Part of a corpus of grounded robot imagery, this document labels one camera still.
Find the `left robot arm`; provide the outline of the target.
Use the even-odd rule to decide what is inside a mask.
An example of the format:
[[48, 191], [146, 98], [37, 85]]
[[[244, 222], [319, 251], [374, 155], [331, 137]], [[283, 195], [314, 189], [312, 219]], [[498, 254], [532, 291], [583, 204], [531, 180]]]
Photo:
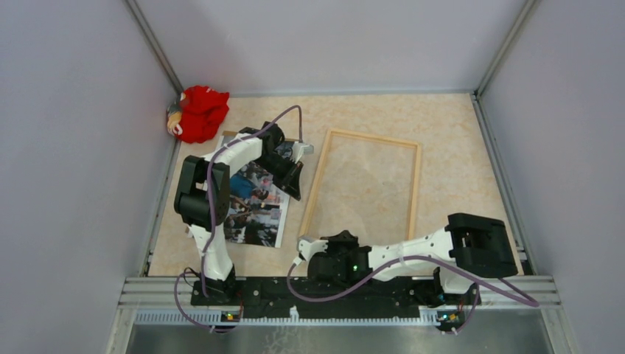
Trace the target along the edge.
[[250, 162], [267, 170], [282, 192], [301, 198], [301, 158], [314, 147], [294, 142], [292, 153], [278, 152], [284, 133], [275, 123], [243, 128], [235, 137], [204, 156], [187, 156], [181, 166], [174, 210], [188, 226], [200, 256], [200, 293], [219, 305], [236, 296], [234, 264], [226, 248], [224, 223], [229, 210], [231, 177]]

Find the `red crumpled cloth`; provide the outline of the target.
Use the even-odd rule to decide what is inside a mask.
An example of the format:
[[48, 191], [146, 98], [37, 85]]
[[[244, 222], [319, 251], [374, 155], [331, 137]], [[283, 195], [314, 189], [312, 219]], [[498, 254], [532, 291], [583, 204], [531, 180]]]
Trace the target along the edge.
[[209, 86], [183, 90], [167, 108], [167, 131], [188, 144], [213, 139], [229, 111], [229, 92]]

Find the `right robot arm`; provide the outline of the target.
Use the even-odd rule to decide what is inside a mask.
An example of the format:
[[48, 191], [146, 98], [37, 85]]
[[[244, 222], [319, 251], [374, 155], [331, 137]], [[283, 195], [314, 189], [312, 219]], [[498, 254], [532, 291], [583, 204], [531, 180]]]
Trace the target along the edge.
[[367, 282], [390, 282], [430, 269], [433, 296], [442, 304], [453, 303], [479, 279], [518, 275], [504, 222], [467, 213], [447, 220], [445, 227], [421, 238], [381, 246], [362, 246], [347, 230], [318, 239], [301, 236], [295, 262], [307, 262], [309, 278], [349, 293]]

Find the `wooden picture frame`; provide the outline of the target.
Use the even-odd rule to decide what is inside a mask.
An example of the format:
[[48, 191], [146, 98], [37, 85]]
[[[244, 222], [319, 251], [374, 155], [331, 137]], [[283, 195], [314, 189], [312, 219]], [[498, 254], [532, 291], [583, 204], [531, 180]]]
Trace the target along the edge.
[[418, 142], [329, 129], [298, 233], [320, 238], [347, 229], [366, 241], [414, 239], [421, 162]]

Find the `printed photo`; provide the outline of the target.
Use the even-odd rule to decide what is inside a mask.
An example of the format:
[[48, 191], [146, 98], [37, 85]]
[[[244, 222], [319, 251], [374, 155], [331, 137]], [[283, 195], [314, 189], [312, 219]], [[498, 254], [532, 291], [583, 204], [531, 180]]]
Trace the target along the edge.
[[[293, 143], [285, 141], [279, 151], [289, 156]], [[231, 177], [230, 205], [224, 223], [226, 242], [280, 247], [290, 199], [273, 184], [267, 170], [253, 162], [242, 167]]]

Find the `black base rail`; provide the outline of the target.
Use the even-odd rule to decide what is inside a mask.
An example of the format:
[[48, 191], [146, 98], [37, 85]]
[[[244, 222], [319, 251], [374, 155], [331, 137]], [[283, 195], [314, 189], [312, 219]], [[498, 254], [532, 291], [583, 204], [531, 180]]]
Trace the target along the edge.
[[234, 281], [222, 294], [210, 288], [202, 292], [193, 285], [191, 305], [233, 306], [246, 319], [282, 319], [296, 309], [302, 319], [412, 319], [429, 309], [469, 308], [475, 300], [475, 286], [465, 294], [446, 294], [439, 280], [427, 277], [397, 277], [388, 282], [371, 280], [348, 295], [337, 298], [343, 289], [327, 282], [299, 277], [247, 277]]

